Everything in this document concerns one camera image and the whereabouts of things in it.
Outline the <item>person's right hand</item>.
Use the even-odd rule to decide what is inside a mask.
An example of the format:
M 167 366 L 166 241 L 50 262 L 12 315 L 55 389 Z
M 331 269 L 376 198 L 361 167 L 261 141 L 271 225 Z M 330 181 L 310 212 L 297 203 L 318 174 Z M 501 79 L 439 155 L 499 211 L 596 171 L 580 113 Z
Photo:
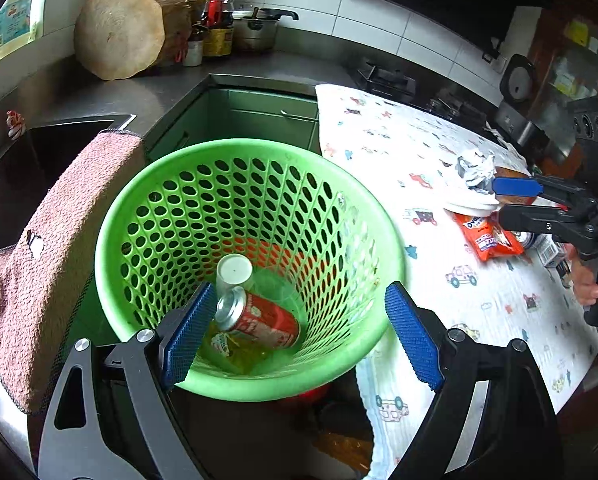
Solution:
M 598 285 L 595 282 L 594 273 L 584 266 L 574 246 L 567 244 L 566 249 L 567 258 L 571 262 L 574 296 L 582 307 L 591 307 L 598 299 Z

